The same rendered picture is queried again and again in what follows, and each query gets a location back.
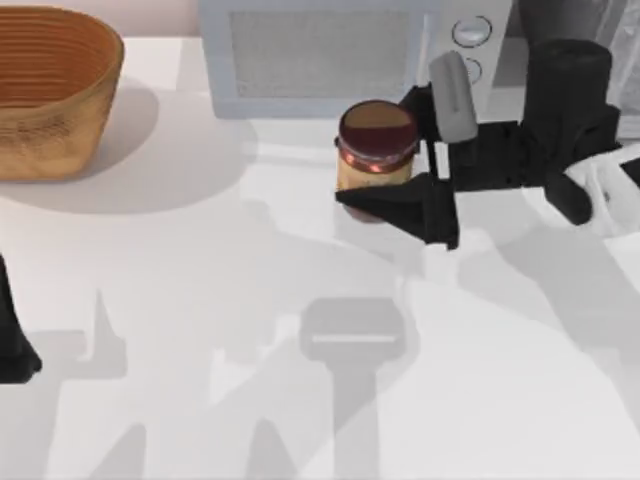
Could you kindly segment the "jar with dark red lid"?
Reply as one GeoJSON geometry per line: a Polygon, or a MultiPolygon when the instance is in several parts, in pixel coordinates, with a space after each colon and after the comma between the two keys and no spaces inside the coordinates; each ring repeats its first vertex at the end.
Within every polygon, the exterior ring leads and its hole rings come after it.
{"type": "Polygon", "coordinates": [[[417,123],[398,104],[363,101],[340,118],[335,146],[338,191],[399,185],[412,175],[419,150],[417,123]]]}

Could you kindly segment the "large grey microwave knob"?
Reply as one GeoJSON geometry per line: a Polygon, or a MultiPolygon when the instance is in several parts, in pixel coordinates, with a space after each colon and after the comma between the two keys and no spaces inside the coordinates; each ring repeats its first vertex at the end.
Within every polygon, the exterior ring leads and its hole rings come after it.
{"type": "Polygon", "coordinates": [[[477,15],[458,20],[451,29],[452,39],[461,48],[477,48],[492,36],[493,26],[488,18],[477,15]]]}

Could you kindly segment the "brown wicker basket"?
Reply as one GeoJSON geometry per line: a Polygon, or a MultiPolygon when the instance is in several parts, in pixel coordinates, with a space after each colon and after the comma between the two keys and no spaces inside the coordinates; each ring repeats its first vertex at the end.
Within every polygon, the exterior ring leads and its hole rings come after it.
{"type": "Polygon", "coordinates": [[[0,181],[58,180],[95,155],[125,55],[86,13],[0,5],[0,181]]]}

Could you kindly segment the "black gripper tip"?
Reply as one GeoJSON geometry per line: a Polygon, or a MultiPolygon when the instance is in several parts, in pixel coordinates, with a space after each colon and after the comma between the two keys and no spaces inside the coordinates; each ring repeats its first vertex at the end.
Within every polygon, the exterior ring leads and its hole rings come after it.
{"type": "Polygon", "coordinates": [[[41,372],[42,366],[19,323],[6,263],[0,254],[0,385],[25,384],[41,372]]]}

